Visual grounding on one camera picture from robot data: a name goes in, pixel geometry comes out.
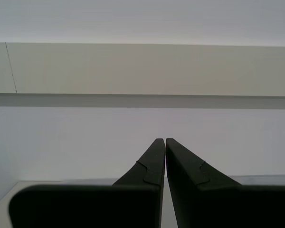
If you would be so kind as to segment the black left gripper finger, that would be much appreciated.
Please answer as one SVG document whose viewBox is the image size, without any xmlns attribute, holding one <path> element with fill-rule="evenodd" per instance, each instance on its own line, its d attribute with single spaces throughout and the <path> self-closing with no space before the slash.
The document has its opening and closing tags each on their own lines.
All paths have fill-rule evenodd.
<svg viewBox="0 0 285 228">
<path fill-rule="evenodd" d="M 9 202 L 15 228 L 158 228 L 165 143 L 156 139 L 112 185 L 34 185 Z"/>
<path fill-rule="evenodd" d="M 175 139 L 167 176 L 180 228 L 285 228 L 285 186 L 242 185 Z"/>
</svg>

